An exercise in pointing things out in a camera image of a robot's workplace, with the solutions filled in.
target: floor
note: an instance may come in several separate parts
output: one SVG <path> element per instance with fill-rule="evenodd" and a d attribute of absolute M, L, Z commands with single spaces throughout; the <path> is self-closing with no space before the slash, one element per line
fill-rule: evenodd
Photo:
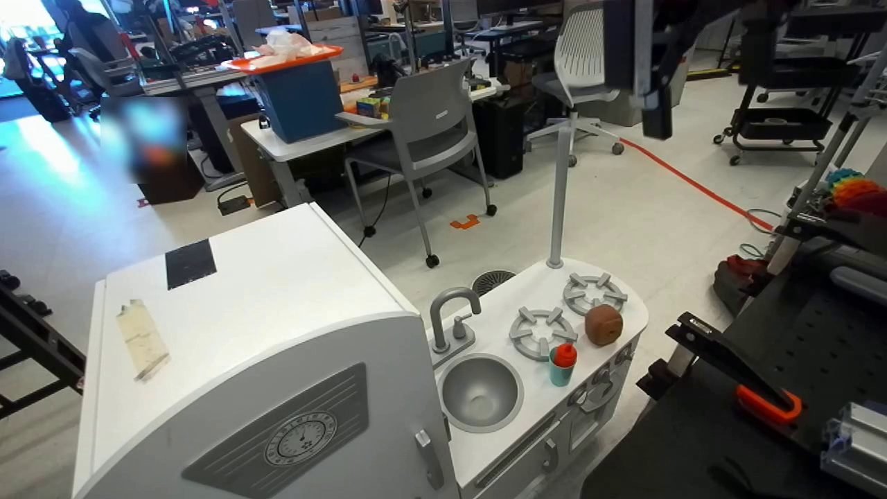
<path fill-rule="evenodd" d="M 713 146 L 739 99 L 734 80 L 688 84 L 674 116 L 674 139 L 652 141 L 638 128 L 620 131 L 648 146 L 680 173 L 697 178 L 739 209 L 782 210 L 791 189 L 810 175 L 813 156 L 757 156 L 742 167 L 726 167 L 726 153 Z M 135 121 L 156 141 L 174 139 L 174 121 L 135 107 Z M 884 146 L 887 121 L 878 120 L 863 135 L 849 167 L 868 168 Z M 156 253 L 246 225 L 261 210 L 221 217 L 217 193 L 198 193 L 174 204 L 139 204 L 139 189 L 124 168 L 127 145 L 113 121 L 47 125 L 38 116 L 0 121 L 0 267 L 22 278 L 26 292 L 45 300 L 49 321 L 85 349 L 91 285 L 109 271 Z M 439 270 L 423 270 L 422 242 L 412 231 L 405 189 L 394 184 L 392 204 L 365 256 L 428 313 L 433 297 L 451 285 L 469 285 L 487 270 L 518 271 L 545 257 L 552 218 L 552 141 L 527 153 L 523 173 L 500 181 L 497 218 L 475 231 L 451 231 L 450 222 L 482 213 L 480 189 L 444 175 L 433 184 L 428 218 Z M 331 217 L 361 235 L 358 213 L 346 193 L 324 199 Z M 728 324 L 728 313 L 709 292 L 713 270 L 739 245 L 764 247 L 737 213 L 702 196 L 648 157 L 627 149 L 609 156 L 595 139 L 580 141 L 580 167 L 572 168 L 566 218 L 566 256 L 595 263 L 630 281 L 652 311 L 640 356 L 620 393 L 613 423 L 595 453 L 566 475 L 548 496 L 576 496 L 587 468 L 631 428 L 645 397 L 631 386 L 640 371 L 672 353 L 662 331 L 692 311 L 713 324 Z M 38 369 L 0 374 L 2 393 L 22 393 L 42 379 Z M 55 499 L 69 496 L 77 440 L 77 397 L 49 397 L 0 421 L 0 496 Z"/>

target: gray chair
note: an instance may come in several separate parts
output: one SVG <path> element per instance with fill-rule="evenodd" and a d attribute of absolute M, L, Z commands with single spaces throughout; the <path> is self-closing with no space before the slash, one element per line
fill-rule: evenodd
<path fill-rule="evenodd" d="M 604 87 L 604 6 L 580 6 L 566 17 L 563 33 L 554 45 L 554 74 L 537 74 L 532 78 L 532 87 L 543 95 L 552 95 L 561 99 L 563 107 L 568 107 L 568 121 L 573 131 L 581 131 L 587 135 L 609 135 L 601 125 L 601 120 L 581 116 L 580 106 L 587 102 L 609 102 L 618 98 L 615 88 Z M 536 131 L 527 135 L 527 149 L 541 135 L 554 135 L 561 121 Z M 613 156 L 624 153 L 624 145 L 618 135 L 613 139 Z"/>
<path fill-rule="evenodd" d="M 457 60 L 451 66 L 400 80 L 392 88 L 392 135 L 364 145 L 346 157 L 346 178 L 353 184 L 353 193 L 361 210 L 364 235 L 374 235 L 374 228 L 368 225 L 364 210 L 354 167 L 383 168 L 405 178 L 423 242 L 423 263 L 429 270 L 439 267 L 439 256 L 433 253 L 419 209 L 419 181 L 475 156 L 486 193 L 486 213 L 497 217 L 497 204 L 491 203 L 487 178 L 476 145 L 472 99 L 462 80 L 469 69 L 472 60 Z"/>
<path fill-rule="evenodd" d="M 84 66 L 91 84 L 102 88 L 102 99 L 110 114 L 119 120 L 123 131 L 127 134 L 130 145 L 135 146 L 135 134 L 127 125 L 124 106 L 127 102 L 148 102 L 156 107 L 149 95 L 145 95 L 139 84 L 139 66 L 132 60 L 106 64 L 95 52 L 84 46 L 73 46 L 69 56 Z"/>

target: white toy kitchen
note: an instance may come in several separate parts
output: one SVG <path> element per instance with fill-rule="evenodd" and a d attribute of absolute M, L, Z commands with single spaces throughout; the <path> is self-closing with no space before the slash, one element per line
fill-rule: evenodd
<path fill-rule="evenodd" d="M 440 292 L 423 326 L 317 204 L 113 271 L 95 297 L 73 490 L 89 499 L 532 496 L 613 417 L 648 321 L 624 281 L 563 260 Z M 586 339 L 595 302 L 624 317 L 608 347 Z M 558 343 L 576 349 L 566 386 Z"/>

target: sink basin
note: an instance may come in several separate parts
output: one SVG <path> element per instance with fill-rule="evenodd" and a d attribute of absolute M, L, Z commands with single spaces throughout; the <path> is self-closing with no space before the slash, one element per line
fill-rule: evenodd
<path fill-rule="evenodd" d="M 440 405 L 455 428 L 491 432 L 518 414 L 522 379 L 500 357 L 461 357 L 440 378 Z"/>

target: orange cable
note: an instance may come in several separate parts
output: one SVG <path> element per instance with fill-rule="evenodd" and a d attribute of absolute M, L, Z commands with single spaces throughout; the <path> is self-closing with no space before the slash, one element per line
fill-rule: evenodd
<path fill-rule="evenodd" d="M 692 178 L 688 178 L 685 173 L 680 173 L 677 167 L 672 167 L 669 160 L 662 160 L 660 156 L 648 153 L 645 146 L 630 141 L 630 139 L 620 139 L 627 146 L 638 149 L 640 156 L 645 156 L 648 160 L 655 160 L 658 167 L 662 167 L 666 173 L 677 175 L 680 181 L 691 184 L 697 191 L 706 193 L 709 199 L 715 199 L 719 204 L 734 210 L 737 217 L 748 218 L 751 225 L 773 232 L 777 228 L 748 210 L 742 210 L 739 204 L 728 203 L 726 196 L 721 196 L 719 191 L 697 184 Z"/>

